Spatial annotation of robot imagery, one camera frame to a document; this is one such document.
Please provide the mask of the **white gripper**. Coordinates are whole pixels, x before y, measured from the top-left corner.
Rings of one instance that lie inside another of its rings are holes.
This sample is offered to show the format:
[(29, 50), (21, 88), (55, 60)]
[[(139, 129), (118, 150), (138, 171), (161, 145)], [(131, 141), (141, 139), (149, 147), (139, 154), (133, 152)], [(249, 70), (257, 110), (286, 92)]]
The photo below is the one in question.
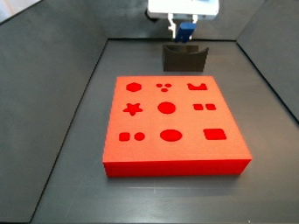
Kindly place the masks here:
[(174, 18), (198, 20), (213, 20), (221, 11), (221, 0), (149, 0), (147, 13), (151, 18), (169, 19), (169, 31), (173, 39), (177, 35), (177, 24)]

